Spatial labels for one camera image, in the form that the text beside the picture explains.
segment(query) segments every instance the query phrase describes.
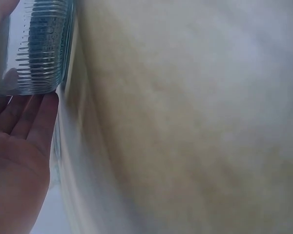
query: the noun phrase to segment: transparent container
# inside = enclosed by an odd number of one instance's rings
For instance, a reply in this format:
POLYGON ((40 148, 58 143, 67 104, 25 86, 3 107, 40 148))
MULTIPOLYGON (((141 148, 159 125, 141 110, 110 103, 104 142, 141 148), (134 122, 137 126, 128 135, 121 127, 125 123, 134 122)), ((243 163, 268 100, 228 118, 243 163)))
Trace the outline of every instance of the transparent container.
POLYGON ((74 0, 20 0, 0 26, 0 96, 46 94, 66 79, 74 0))

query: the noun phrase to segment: white surface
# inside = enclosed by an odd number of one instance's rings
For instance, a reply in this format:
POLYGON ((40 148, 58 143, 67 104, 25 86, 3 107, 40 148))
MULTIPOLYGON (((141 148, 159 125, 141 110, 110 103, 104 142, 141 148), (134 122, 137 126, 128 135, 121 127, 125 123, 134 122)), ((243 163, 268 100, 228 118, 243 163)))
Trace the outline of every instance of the white surface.
POLYGON ((70 234, 59 185, 47 194, 38 220, 31 234, 70 234))

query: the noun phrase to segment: palm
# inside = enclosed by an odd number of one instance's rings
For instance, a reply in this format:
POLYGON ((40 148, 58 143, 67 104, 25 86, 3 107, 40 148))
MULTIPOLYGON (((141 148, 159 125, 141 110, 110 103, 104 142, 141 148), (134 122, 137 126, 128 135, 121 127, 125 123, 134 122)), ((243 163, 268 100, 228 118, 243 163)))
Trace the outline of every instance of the palm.
POLYGON ((7 105, 8 100, 0 98, 0 222, 12 229, 0 233, 19 233, 20 226, 35 223, 48 189, 58 98, 13 97, 7 105))

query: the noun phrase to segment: hand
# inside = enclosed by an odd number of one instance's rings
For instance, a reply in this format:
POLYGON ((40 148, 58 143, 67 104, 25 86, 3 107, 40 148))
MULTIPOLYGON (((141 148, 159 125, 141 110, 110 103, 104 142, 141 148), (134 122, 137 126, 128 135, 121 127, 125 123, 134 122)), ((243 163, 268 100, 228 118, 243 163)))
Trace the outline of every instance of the hand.
MULTIPOLYGON (((0 0, 0 22, 18 0, 0 0)), ((0 97, 0 234, 27 234, 49 186, 56 94, 0 97)))

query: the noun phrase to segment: clear plastic cup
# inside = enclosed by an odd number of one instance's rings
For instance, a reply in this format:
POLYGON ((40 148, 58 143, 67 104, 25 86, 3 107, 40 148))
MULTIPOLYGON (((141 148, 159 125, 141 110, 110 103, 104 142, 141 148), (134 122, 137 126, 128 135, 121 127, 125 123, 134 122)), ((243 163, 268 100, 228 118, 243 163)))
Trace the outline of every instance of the clear plastic cup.
POLYGON ((0 96, 46 94, 66 78, 74 0, 20 0, 0 26, 0 96))

